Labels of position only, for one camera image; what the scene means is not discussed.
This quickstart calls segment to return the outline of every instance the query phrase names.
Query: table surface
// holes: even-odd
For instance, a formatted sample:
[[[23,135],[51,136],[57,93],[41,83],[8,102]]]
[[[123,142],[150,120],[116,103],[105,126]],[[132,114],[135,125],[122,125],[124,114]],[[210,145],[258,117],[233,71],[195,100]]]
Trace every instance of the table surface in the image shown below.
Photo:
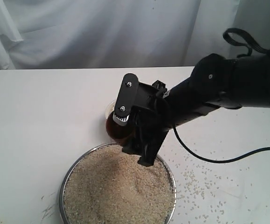
[[[192,67],[0,71],[0,224],[60,224],[58,194],[73,162],[111,140],[105,109],[123,75],[173,87]],[[179,126],[198,154],[228,159],[270,146],[270,109],[219,109]],[[177,185],[172,224],[270,223],[270,152],[231,164],[189,155],[170,132],[159,154]]]

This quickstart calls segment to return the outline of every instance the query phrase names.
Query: metal bowl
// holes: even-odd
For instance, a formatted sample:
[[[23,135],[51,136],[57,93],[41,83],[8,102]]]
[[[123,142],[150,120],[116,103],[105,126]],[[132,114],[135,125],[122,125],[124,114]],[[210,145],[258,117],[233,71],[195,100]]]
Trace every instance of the metal bowl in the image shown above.
[[[79,159],[77,159],[76,162],[74,162],[74,164],[69,168],[68,172],[66,173],[64,180],[61,184],[61,188],[60,188],[60,194],[59,194],[59,209],[60,209],[60,215],[61,215],[61,219],[63,221],[64,224],[71,224],[66,216],[65,213],[65,208],[64,208],[64,191],[65,191],[65,186],[66,183],[69,180],[69,177],[71,175],[71,173],[73,172],[74,168],[77,166],[77,164],[79,163],[79,161],[85,157],[86,155],[88,155],[89,153],[92,153],[93,151],[100,149],[100,148],[104,148],[106,146],[112,146],[112,145],[116,145],[116,143],[111,143],[111,144],[102,144],[100,146],[97,146],[95,148],[92,148],[91,150],[89,150],[88,152],[84,153]],[[167,163],[162,159],[162,157],[160,157],[159,155],[157,155],[157,158],[164,164],[167,172],[168,172],[168,176],[169,176],[169,181],[172,187],[172,190],[174,192],[174,207],[171,211],[171,213],[167,216],[166,220],[165,220],[165,224],[168,224],[172,218],[172,215],[174,213],[175,210],[175,205],[176,205],[176,186],[175,186],[175,180],[174,177],[172,175],[171,169],[168,167]]]

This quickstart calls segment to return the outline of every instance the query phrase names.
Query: bowl rim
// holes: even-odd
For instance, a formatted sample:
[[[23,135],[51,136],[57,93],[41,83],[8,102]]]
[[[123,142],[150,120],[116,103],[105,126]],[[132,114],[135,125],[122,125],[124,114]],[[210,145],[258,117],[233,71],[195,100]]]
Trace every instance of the bowl rim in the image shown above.
[[[65,208],[64,208],[64,191],[65,191],[65,186],[66,186],[66,183],[68,182],[69,180],[69,177],[71,175],[71,173],[73,172],[74,168],[77,166],[77,164],[80,162],[80,160],[87,156],[88,154],[92,153],[93,151],[97,150],[97,149],[100,149],[100,148],[104,148],[106,146],[113,146],[113,145],[117,145],[116,143],[106,143],[106,144],[102,144],[102,145],[99,145],[99,146],[96,146],[92,149],[90,149],[89,151],[87,151],[86,153],[84,153],[83,155],[81,155],[74,163],[73,165],[69,168],[69,170],[67,171],[65,177],[64,177],[64,180],[61,184],[61,187],[60,187],[60,193],[59,193],[59,210],[60,210],[60,215],[61,215],[61,219],[63,221],[64,224],[71,224],[68,220],[68,217],[66,216],[66,212],[65,212]],[[169,180],[170,180],[170,185],[172,187],[172,191],[174,193],[174,205],[173,205],[173,209],[172,211],[170,212],[170,214],[166,217],[166,220],[165,220],[165,224],[169,224],[171,219],[172,219],[172,216],[173,216],[173,213],[174,213],[174,210],[175,210],[175,207],[176,207],[176,199],[177,199],[177,196],[176,196],[176,184],[175,184],[175,179],[174,179],[174,176],[172,174],[172,171],[171,169],[169,168],[168,164],[163,160],[163,158],[159,155],[157,155],[157,158],[163,163],[164,167],[166,168],[166,171],[168,172],[168,177],[169,177]]]

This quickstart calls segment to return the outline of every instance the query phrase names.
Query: grain pile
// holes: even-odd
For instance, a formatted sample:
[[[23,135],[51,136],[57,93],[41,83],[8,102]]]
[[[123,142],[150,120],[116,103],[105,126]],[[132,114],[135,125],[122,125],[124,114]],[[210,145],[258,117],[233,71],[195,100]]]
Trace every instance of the grain pile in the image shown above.
[[[137,155],[107,146],[81,159],[64,192],[71,224],[163,224],[174,206],[168,173],[137,164]]]

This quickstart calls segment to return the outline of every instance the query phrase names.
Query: white backdrop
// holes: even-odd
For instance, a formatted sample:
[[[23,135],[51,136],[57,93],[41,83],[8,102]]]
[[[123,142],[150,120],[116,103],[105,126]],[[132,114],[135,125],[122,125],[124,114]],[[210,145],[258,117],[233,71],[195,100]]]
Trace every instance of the white backdrop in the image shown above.
[[[270,46],[270,0],[0,0],[0,69],[195,65],[233,26]]]

